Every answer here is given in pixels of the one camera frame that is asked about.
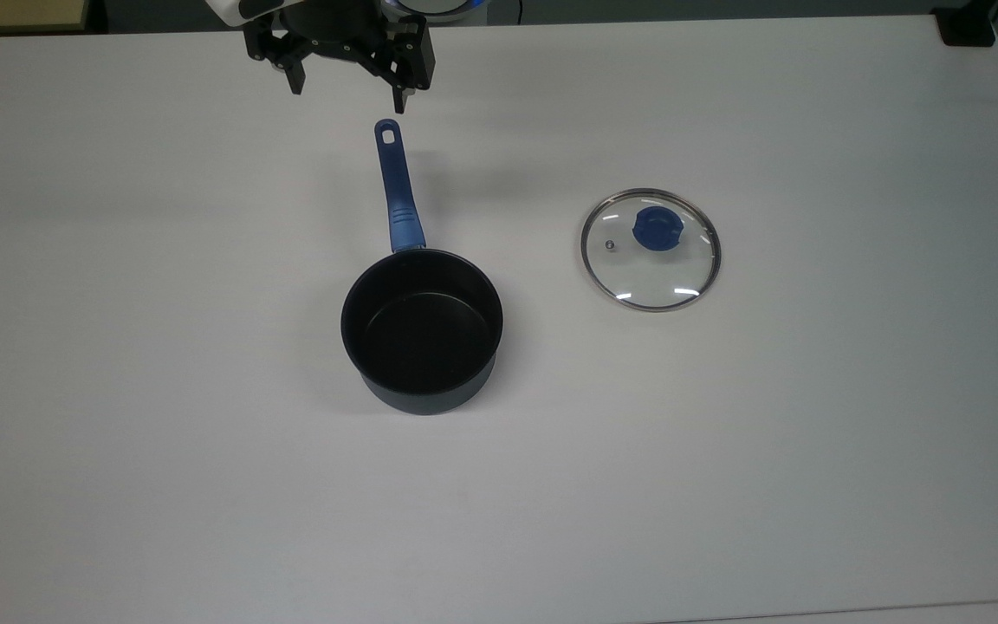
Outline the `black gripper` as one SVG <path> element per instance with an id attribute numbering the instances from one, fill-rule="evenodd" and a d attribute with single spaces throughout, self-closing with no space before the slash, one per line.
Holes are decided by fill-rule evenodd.
<path id="1" fill-rule="evenodd" d="M 305 86 L 302 63 L 309 55 L 344 48 L 391 86 L 396 114 L 405 113 L 409 96 L 431 87 L 436 59 L 426 19 L 383 19 L 377 1 L 300 1 L 282 8 L 280 20 L 284 36 L 274 35 L 270 19 L 246 23 L 245 46 L 250 59 L 285 75 L 292 94 Z"/>

